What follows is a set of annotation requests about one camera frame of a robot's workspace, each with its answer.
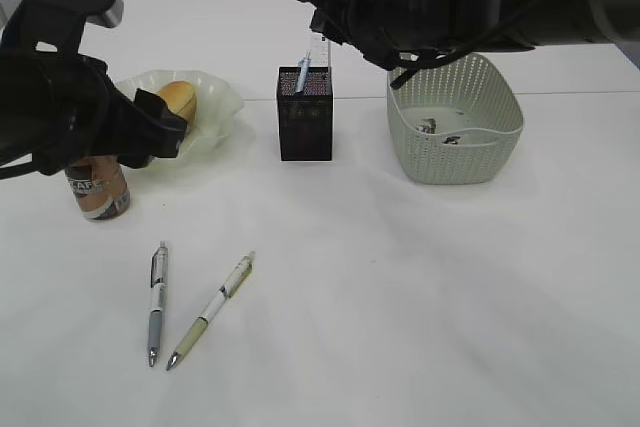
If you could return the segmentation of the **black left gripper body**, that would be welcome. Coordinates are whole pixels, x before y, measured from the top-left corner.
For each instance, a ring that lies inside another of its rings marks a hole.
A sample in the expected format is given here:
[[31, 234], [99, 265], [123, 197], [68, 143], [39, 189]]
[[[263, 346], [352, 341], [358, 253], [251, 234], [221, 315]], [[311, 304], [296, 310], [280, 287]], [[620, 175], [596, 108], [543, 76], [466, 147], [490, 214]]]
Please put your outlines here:
[[44, 59], [59, 112], [51, 137], [34, 151], [37, 171], [53, 175], [84, 157], [134, 152], [142, 112], [114, 85], [106, 64], [82, 55]]

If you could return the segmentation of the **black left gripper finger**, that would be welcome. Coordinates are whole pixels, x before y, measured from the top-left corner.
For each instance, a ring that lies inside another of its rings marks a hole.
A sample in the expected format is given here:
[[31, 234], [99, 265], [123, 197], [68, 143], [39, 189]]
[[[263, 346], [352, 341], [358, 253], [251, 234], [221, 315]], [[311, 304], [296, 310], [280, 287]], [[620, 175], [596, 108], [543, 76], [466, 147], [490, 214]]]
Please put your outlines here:
[[152, 154], [146, 152], [122, 152], [117, 154], [119, 164], [131, 169], [143, 169], [155, 159]]
[[187, 121], [174, 114], [160, 96], [137, 89], [135, 107], [142, 112], [134, 129], [134, 152], [157, 158], [176, 158], [187, 131]]

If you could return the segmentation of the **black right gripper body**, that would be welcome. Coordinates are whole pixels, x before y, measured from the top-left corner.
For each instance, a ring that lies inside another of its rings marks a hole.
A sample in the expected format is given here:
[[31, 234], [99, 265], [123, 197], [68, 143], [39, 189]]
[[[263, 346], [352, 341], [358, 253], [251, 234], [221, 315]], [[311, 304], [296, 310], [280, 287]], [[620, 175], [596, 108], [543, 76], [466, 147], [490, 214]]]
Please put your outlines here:
[[455, 0], [344, 0], [347, 39], [369, 62], [392, 70], [404, 53], [448, 54], [456, 38]]

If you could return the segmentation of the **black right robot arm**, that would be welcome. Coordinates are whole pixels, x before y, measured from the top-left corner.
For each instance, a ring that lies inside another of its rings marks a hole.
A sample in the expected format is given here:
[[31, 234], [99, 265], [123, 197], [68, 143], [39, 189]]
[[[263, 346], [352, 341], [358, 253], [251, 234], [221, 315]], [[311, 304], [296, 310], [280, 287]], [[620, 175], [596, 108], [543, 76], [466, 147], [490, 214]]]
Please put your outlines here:
[[314, 7], [311, 29], [406, 73], [474, 52], [615, 44], [639, 37], [639, 0], [297, 0]]

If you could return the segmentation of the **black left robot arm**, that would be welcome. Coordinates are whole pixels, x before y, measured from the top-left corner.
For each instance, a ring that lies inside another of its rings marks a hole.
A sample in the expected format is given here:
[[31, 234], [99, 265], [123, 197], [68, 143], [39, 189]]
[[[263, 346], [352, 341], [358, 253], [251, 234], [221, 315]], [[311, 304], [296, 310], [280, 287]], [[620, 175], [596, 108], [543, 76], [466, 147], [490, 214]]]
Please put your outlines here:
[[158, 95], [128, 98], [105, 62], [56, 52], [1, 52], [1, 176], [51, 176], [85, 157], [139, 169], [174, 158], [187, 122]]

